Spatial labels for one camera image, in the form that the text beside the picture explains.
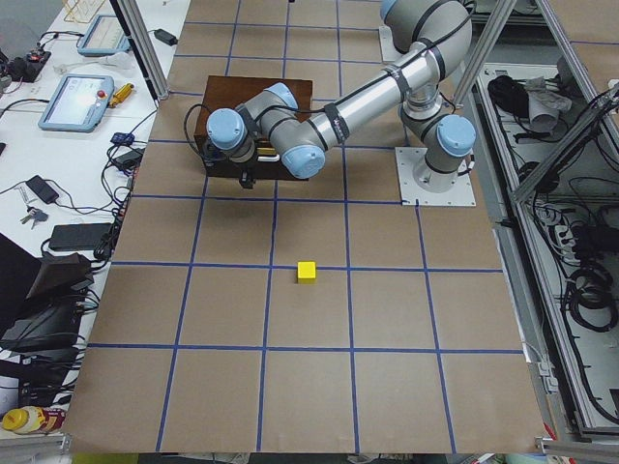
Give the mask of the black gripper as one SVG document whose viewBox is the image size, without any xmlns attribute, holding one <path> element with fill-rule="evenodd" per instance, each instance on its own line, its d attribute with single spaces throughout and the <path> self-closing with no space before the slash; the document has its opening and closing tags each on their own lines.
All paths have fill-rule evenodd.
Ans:
<svg viewBox="0 0 619 464">
<path fill-rule="evenodd" d="M 241 174 L 239 177 L 239 184 L 243 189 L 253 189 L 255 185 L 255 167 L 253 165 L 246 165 L 241 167 Z"/>
</svg>

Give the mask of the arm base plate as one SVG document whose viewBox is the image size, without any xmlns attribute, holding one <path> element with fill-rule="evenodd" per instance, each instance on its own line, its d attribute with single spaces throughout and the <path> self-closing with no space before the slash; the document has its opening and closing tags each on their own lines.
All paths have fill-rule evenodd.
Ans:
<svg viewBox="0 0 619 464">
<path fill-rule="evenodd" d="M 396 147 L 400 202 L 403 206 L 475 207 L 476 200 L 469 174 L 462 160 L 458 170 L 440 174 L 426 165 L 426 148 Z"/>
<path fill-rule="evenodd" d="M 412 42 L 399 26 L 392 28 L 382 25 L 378 29 L 378 35 L 383 63 L 393 63 L 409 52 Z"/>
</svg>

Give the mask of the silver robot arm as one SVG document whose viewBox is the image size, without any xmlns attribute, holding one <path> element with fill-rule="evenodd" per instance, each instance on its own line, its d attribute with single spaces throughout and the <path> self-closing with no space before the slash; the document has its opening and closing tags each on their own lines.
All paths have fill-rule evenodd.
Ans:
<svg viewBox="0 0 619 464">
<path fill-rule="evenodd" d="M 292 91 L 277 82 L 235 108 L 209 113 L 206 140 L 199 154 L 206 166 L 229 162 L 239 182 L 252 188 L 259 164 L 256 143 L 265 138 L 281 164 L 296 179 L 315 176 L 326 152 L 352 132 L 399 106 L 404 125 L 416 133 L 432 132 L 428 146 L 436 173 L 457 173 L 470 149 L 459 147 L 438 126 L 442 97 L 439 83 L 460 64 L 470 45 L 470 13 L 459 1 L 384 1 L 381 18 L 401 56 L 348 95 L 314 110 L 305 121 Z"/>
</svg>

